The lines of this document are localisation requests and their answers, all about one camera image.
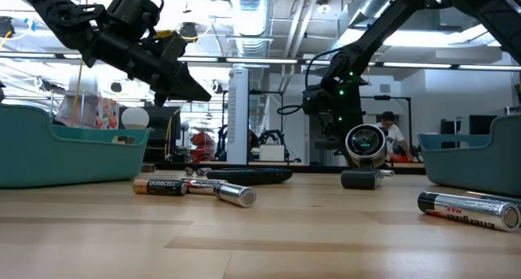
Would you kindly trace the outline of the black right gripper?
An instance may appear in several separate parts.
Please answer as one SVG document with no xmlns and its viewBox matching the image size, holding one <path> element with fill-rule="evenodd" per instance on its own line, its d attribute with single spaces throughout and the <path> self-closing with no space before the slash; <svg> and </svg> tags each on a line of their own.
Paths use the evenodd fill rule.
<svg viewBox="0 0 521 279">
<path fill-rule="evenodd" d="M 354 127 L 363 122 L 358 81 L 330 81 L 317 94 L 320 113 L 328 113 L 338 125 Z M 344 129 L 322 127 L 314 146 L 319 150 L 346 151 Z"/>
</svg>

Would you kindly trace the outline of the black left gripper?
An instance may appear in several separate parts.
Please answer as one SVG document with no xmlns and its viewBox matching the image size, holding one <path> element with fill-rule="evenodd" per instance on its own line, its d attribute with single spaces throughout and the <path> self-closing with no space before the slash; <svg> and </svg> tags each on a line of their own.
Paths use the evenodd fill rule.
<svg viewBox="0 0 521 279">
<path fill-rule="evenodd" d="M 163 107 L 168 99 L 208 102 L 211 94 L 190 74 L 183 56 L 186 42 L 179 36 L 144 46 L 115 33 L 93 31 L 91 57 L 99 59 L 138 79 L 155 92 L 154 105 Z"/>
</svg>

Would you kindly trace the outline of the Energizer Max battery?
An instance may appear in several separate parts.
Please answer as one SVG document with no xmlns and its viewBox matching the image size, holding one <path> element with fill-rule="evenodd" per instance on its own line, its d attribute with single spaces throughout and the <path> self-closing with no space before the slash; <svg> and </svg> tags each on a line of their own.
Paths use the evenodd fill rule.
<svg viewBox="0 0 521 279">
<path fill-rule="evenodd" d="M 486 229 L 516 232 L 521 227 L 521 211 L 511 202 L 461 195 L 422 192 L 421 212 Z"/>
<path fill-rule="evenodd" d="M 215 179 L 192 179 L 182 178 L 186 183 L 188 194 L 206 194 L 213 195 L 213 191 L 216 185 L 225 184 L 225 180 Z"/>
<path fill-rule="evenodd" d="M 252 207 L 256 201 L 256 191 L 251 187 L 223 183 L 214 186 L 214 195 L 228 203 L 240 207 Z"/>
</svg>

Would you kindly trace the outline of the black monitor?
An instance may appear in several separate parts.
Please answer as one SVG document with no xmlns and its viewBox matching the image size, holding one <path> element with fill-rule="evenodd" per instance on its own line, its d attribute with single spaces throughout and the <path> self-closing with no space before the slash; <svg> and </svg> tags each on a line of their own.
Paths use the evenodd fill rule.
<svg viewBox="0 0 521 279">
<path fill-rule="evenodd" d="M 486 115 L 470 115 L 469 116 L 469 134 L 470 135 L 488 135 L 490 134 L 491 123 L 496 116 Z"/>
<path fill-rule="evenodd" d="M 159 163 L 173 161 L 177 153 L 177 138 L 180 136 L 180 107 L 146 107 L 149 128 L 152 128 L 143 161 Z"/>
<path fill-rule="evenodd" d="M 460 120 L 446 120 L 440 121 L 440 134 L 459 134 L 462 122 Z"/>
</svg>

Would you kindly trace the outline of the table lamp with round bulb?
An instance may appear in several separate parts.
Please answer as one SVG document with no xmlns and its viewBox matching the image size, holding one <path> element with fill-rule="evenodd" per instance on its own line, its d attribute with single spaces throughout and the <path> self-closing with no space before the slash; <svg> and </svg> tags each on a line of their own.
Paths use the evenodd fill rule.
<svg viewBox="0 0 521 279">
<path fill-rule="evenodd" d="M 122 107 L 120 111 L 119 129 L 146 129 L 150 117 L 147 111 L 142 107 Z M 128 136 L 119 136 L 114 142 L 124 144 L 134 144 L 134 138 Z M 143 163 L 141 173 L 151 173 L 155 171 L 155 165 L 152 163 Z"/>
</svg>

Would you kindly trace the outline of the round-faced device on black stand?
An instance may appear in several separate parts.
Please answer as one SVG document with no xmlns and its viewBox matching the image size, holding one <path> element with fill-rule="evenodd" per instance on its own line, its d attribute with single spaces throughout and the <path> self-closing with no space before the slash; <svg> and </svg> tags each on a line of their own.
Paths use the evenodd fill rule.
<svg viewBox="0 0 521 279">
<path fill-rule="evenodd" d="M 374 124 L 360 124 L 348 132 L 345 147 L 356 167 L 342 171 L 341 185 L 351 190 L 374 190 L 383 177 L 379 167 L 387 157 L 383 130 Z"/>
</svg>

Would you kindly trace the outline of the red equipment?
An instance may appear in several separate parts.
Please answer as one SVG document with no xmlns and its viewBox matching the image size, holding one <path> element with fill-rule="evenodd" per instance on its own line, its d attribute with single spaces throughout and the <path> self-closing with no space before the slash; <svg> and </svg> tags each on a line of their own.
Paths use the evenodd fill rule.
<svg viewBox="0 0 521 279">
<path fill-rule="evenodd" d="M 213 160 L 214 141 L 207 133 L 197 133 L 190 138 L 190 141 L 195 147 L 194 149 L 190 150 L 190 156 L 193 163 Z"/>
</svg>

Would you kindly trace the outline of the person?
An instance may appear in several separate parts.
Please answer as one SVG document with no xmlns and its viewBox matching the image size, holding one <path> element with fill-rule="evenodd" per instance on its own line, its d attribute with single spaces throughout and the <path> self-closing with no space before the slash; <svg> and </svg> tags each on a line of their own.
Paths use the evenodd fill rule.
<svg viewBox="0 0 521 279">
<path fill-rule="evenodd" d="M 392 160 L 394 154 L 394 145 L 397 143 L 399 147 L 405 152 L 408 162 L 413 161 L 413 155 L 409 148 L 408 142 L 406 141 L 400 128 L 395 124 L 395 115 L 392 111 L 385 111 L 380 118 L 380 121 L 376 124 L 383 132 L 386 137 L 387 144 L 387 156 L 386 160 L 389 162 Z"/>
</svg>

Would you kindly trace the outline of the white box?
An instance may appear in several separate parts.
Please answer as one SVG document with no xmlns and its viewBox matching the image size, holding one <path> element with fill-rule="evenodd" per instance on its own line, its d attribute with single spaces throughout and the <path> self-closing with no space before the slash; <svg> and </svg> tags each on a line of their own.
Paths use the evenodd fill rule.
<svg viewBox="0 0 521 279">
<path fill-rule="evenodd" d="M 284 145 L 260 145 L 260 161 L 283 162 L 286 160 Z"/>
</svg>

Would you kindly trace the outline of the white perforated tower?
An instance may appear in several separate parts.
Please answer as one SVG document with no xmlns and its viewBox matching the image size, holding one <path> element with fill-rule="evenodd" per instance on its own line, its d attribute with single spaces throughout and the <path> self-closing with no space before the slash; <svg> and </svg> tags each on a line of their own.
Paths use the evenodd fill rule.
<svg viewBox="0 0 521 279">
<path fill-rule="evenodd" d="M 230 70 L 228 90 L 227 162 L 247 164 L 249 71 Z"/>
</svg>

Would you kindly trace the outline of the board with colourful pictures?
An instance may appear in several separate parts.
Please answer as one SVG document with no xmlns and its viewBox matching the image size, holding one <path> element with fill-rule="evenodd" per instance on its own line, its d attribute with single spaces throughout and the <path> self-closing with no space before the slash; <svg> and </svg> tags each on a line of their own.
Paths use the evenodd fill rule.
<svg viewBox="0 0 521 279">
<path fill-rule="evenodd" d="M 95 125 L 97 129 L 118 129 L 120 105 L 111 98 L 98 98 Z"/>
</svg>

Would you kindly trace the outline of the black remote control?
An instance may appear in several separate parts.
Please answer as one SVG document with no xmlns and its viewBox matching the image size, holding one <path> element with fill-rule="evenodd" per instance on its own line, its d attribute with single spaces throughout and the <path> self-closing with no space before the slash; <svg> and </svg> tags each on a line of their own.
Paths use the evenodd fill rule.
<svg viewBox="0 0 521 279">
<path fill-rule="evenodd" d="M 283 183 L 292 175 L 293 171 L 286 168 L 225 168 L 208 172 L 207 178 L 252 186 Z"/>
</svg>

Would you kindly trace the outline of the teal plastic bin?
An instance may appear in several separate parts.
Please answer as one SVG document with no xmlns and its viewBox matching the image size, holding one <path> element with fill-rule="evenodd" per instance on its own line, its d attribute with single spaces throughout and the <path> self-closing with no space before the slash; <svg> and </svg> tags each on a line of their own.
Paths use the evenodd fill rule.
<svg viewBox="0 0 521 279">
<path fill-rule="evenodd" d="M 0 189 L 133 179 L 150 132 L 58 126 L 40 108 L 0 104 Z"/>
<path fill-rule="evenodd" d="M 418 135 L 428 179 L 442 186 L 521 197 L 521 114 L 498 116 L 488 135 Z"/>
</svg>

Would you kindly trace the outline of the black aluminium table frame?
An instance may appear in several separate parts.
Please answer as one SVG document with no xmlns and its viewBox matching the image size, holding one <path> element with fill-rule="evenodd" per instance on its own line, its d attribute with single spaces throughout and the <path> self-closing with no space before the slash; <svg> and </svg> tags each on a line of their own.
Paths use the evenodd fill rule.
<svg viewBox="0 0 521 279">
<path fill-rule="evenodd" d="M 295 173 L 341 173 L 348 167 L 340 166 L 322 166 L 322 165 L 302 165 L 300 163 L 281 163 L 281 162 L 250 162 L 248 164 L 231 164 L 217 161 L 208 161 L 206 163 L 170 163 L 160 162 L 155 163 L 155 168 L 158 170 L 178 170 L 184 168 L 289 168 Z M 425 175 L 426 170 L 422 163 L 399 163 L 397 167 L 390 167 L 396 174 L 401 175 Z"/>
</svg>

